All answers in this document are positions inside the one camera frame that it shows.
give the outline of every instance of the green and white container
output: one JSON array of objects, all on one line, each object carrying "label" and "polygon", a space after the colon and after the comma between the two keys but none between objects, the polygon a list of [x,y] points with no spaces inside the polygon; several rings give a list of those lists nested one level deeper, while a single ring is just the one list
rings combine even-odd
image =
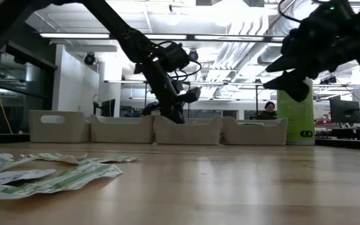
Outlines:
[{"label": "green and white container", "polygon": [[277,91],[277,118],[288,118],[287,144],[315,145],[313,116],[313,82],[309,85],[309,94],[302,102],[294,101],[285,91]]}]

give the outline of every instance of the person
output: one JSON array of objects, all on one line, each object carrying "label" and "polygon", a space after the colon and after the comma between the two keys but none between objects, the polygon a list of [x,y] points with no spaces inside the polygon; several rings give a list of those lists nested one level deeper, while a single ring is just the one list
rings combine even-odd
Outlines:
[{"label": "person", "polygon": [[265,104],[265,111],[263,111],[257,119],[277,119],[278,115],[274,110],[274,103],[268,101]]}]

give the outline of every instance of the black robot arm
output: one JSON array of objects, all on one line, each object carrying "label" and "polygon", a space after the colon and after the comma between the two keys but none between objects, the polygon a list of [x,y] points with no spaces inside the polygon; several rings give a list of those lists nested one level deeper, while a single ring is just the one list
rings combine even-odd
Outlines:
[{"label": "black robot arm", "polygon": [[264,87],[284,90],[297,102],[308,95],[306,78],[332,73],[352,60],[360,65],[360,12],[355,13],[348,0],[312,1],[319,7],[290,31],[282,42],[282,56],[266,68],[269,73],[284,72]]},{"label": "black robot arm", "polygon": [[184,103],[197,101],[201,91],[196,88],[179,95],[181,85],[168,73],[185,68],[189,56],[181,44],[169,42],[163,47],[150,41],[143,33],[130,27],[105,0],[5,0],[0,4],[0,49],[10,35],[39,9],[50,4],[81,3],[117,39],[130,61],[136,64],[135,73],[143,73],[159,101],[161,114],[175,123],[184,123]]}]

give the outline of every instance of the table surface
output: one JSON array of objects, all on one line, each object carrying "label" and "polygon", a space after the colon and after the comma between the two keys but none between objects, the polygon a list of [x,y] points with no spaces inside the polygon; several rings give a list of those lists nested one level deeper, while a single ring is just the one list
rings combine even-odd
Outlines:
[{"label": "table surface", "polygon": [[[360,224],[360,150],[319,146],[2,144],[0,153],[138,156],[77,191],[0,200],[11,224]],[[33,161],[15,170],[70,169]]]}]

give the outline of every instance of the storage bin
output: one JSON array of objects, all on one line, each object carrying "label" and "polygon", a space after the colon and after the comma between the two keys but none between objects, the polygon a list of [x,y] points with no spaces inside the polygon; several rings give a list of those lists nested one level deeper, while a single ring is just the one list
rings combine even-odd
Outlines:
[{"label": "storage bin", "polygon": [[84,113],[67,111],[29,111],[32,143],[85,143],[90,141],[90,124]]},{"label": "storage bin", "polygon": [[224,117],[223,144],[285,145],[288,119],[242,120]]},{"label": "storage bin", "polygon": [[154,116],[143,118],[90,115],[91,139],[99,143],[153,143]]},{"label": "storage bin", "polygon": [[220,116],[216,116],[204,124],[176,124],[163,116],[155,116],[155,135],[158,144],[217,145],[220,140],[221,128],[222,118]]}]

